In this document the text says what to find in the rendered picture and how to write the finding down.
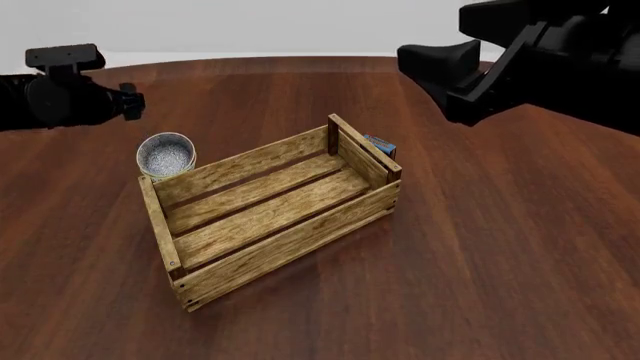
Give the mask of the blue printed box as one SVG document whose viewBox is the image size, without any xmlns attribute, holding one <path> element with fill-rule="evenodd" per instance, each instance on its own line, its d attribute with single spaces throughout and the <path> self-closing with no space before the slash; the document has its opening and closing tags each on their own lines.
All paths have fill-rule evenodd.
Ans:
<svg viewBox="0 0 640 360">
<path fill-rule="evenodd" d="M 369 140 L 369 142 L 372 143 L 377 149 L 387 155 L 388 158 L 391 158 L 392 160 L 396 158 L 397 147 L 394 144 L 382 140 L 379 137 L 371 136 L 369 134 L 364 134 L 363 137 Z"/>
</svg>

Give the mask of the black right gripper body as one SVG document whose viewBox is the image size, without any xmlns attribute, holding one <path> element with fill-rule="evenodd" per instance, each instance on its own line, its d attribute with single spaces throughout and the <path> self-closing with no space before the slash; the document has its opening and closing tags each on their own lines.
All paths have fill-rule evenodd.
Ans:
<svg viewBox="0 0 640 360">
<path fill-rule="evenodd" d="M 525 26 L 491 68 L 469 85 L 448 90 L 444 115 L 450 122 L 473 126 L 488 116 L 507 110 L 510 95 L 504 90 L 514 69 L 534 42 L 548 29 L 546 21 Z"/>
</svg>

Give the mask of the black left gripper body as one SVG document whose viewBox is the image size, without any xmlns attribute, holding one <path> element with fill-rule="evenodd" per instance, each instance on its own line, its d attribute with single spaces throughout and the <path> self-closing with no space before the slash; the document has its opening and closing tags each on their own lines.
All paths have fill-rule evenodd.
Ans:
<svg viewBox="0 0 640 360">
<path fill-rule="evenodd" d="M 120 83 L 119 90 L 122 95 L 122 115 L 126 121 L 138 120 L 145 110 L 144 95 L 137 92 L 133 83 Z"/>
</svg>

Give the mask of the wooden slat tray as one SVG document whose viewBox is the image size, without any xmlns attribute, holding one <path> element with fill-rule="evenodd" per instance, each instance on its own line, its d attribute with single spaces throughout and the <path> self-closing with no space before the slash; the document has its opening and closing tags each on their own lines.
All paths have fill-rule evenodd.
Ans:
<svg viewBox="0 0 640 360">
<path fill-rule="evenodd" d="M 169 283 L 194 311 L 394 211 L 401 167 L 339 116 L 139 185 Z"/>
</svg>

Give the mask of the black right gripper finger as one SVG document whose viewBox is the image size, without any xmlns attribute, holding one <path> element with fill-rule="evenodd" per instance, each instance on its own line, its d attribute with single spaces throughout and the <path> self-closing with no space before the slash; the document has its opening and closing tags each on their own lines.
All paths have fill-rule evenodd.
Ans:
<svg viewBox="0 0 640 360">
<path fill-rule="evenodd" d="M 434 100 L 445 100 L 448 91 L 462 89 L 480 76 L 481 42 L 451 46 L 403 45 L 397 49 L 399 71 Z"/>
</svg>

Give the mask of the grey speckled bowl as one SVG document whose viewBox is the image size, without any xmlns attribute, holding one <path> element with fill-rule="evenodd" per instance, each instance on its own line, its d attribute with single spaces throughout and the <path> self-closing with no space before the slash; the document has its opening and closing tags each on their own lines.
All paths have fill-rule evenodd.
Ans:
<svg viewBox="0 0 640 360">
<path fill-rule="evenodd" d="M 196 160 L 197 153 L 192 141 L 175 132 L 148 137 L 136 152 L 139 170 L 154 182 L 193 170 Z"/>
</svg>

